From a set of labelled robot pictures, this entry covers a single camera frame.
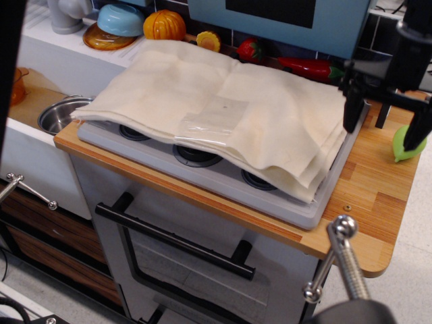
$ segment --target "metal knob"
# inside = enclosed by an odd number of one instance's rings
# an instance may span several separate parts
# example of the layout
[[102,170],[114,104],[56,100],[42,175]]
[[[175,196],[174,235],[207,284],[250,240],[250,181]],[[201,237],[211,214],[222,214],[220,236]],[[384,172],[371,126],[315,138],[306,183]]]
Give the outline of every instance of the metal knob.
[[334,260],[337,261],[350,299],[370,299],[362,271],[349,241],[357,231],[356,220],[347,215],[339,215],[327,226],[331,247],[314,280],[303,287],[303,296],[307,302],[316,304],[320,301],[323,282]]
[[50,208],[50,210],[54,211],[59,206],[57,201],[49,200],[48,198],[45,198],[42,194],[40,194],[36,190],[32,189],[31,187],[29,187],[25,183],[23,183],[24,176],[22,176],[21,174],[15,175],[14,173],[11,172],[11,173],[8,173],[6,175],[6,179],[8,181],[10,181],[10,183],[0,192],[0,204],[3,202],[3,200],[6,199],[7,196],[9,196],[11,194],[12,191],[14,191],[14,189],[18,185],[21,185],[22,187],[24,187],[25,189],[30,191],[35,196],[37,196],[40,199],[42,199],[43,201],[45,201],[48,204],[48,208]]

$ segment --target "orange cup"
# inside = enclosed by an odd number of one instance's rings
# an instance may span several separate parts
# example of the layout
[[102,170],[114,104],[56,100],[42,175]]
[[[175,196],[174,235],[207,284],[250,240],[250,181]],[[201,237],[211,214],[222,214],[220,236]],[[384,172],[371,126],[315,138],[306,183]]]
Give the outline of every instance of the orange cup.
[[27,74],[28,70],[24,67],[15,69],[11,95],[11,106],[17,105],[24,100],[24,97],[26,96],[26,87],[24,86],[23,76],[26,76]]

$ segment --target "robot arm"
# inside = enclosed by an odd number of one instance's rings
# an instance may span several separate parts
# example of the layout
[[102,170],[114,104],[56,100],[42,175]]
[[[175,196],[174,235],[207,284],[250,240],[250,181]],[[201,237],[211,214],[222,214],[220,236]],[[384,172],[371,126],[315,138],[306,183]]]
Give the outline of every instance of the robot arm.
[[396,52],[387,61],[349,61],[340,90],[346,97],[344,127],[353,132],[364,99],[381,101],[414,112],[404,140],[406,151],[415,149],[432,131],[432,102],[397,94],[407,90],[432,92],[427,67],[432,57],[432,1],[406,0],[404,19],[398,23]]

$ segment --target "oven handle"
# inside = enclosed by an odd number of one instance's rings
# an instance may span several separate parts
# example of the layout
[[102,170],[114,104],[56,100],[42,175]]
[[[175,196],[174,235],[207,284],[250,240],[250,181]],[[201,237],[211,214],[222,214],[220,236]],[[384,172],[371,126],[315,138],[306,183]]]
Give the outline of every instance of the oven handle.
[[255,268],[244,264],[248,258],[250,250],[252,250],[252,244],[248,241],[241,240],[237,245],[233,255],[229,258],[219,254],[218,252],[205,248],[204,246],[175,235],[174,233],[169,233],[168,231],[149,224],[137,217],[133,217],[124,213],[133,200],[134,197],[129,192],[124,192],[112,207],[100,202],[96,206],[95,212],[96,214],[108,218],[124,227],[127,227],[130,230],[135,230],[144,235],[148,235],[156,240],[183,250],[243,278],[252,280],[254,277]]

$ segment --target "orange pumpkin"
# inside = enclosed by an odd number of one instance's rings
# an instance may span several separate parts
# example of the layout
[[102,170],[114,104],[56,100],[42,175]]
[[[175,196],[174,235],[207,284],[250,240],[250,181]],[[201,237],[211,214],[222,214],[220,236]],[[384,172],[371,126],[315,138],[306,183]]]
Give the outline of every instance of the orange pumpkin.
[[166,9],[156,11],[147,17],[143,29],[148,39],[181,41],[186,35],[186,25],[181,15]]

